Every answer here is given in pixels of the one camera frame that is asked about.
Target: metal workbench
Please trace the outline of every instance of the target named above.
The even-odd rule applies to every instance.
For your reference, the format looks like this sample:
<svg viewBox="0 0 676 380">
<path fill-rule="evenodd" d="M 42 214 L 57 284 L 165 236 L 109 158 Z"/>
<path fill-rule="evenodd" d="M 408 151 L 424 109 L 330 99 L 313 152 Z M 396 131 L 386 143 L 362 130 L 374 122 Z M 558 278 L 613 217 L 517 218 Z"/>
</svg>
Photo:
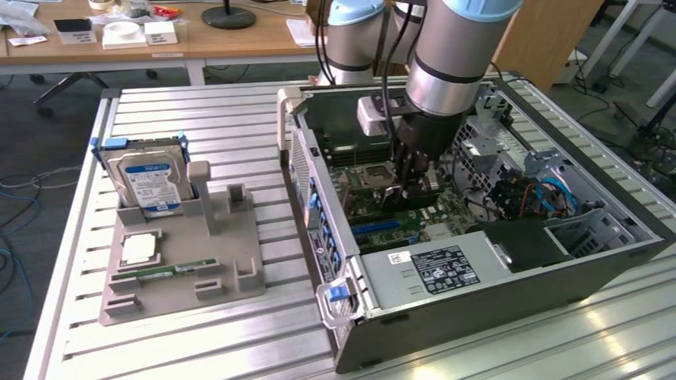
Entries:
<svg viewBox="0 0 676 380">
<path fill-rule="evenodd" d="M 128 89 L 102 99 L 92 136 L 152 138 L 184 130 L 210 189 L 252 190 L 266 293 L 104 327 L 96 322 L 117 194 L 84 159 L 26 378 L 645 378 L 676 376 L 676 254 L 621 275 L 590 298 L 346 375 L 333 373 L 282 187 L 276 92 L 304 82 Z M 525 83 L 510 83 L 564 135 L 676 230 L 673 204 Z M 514 129 L 549 144 L 530 122 Z"/>
</svg>

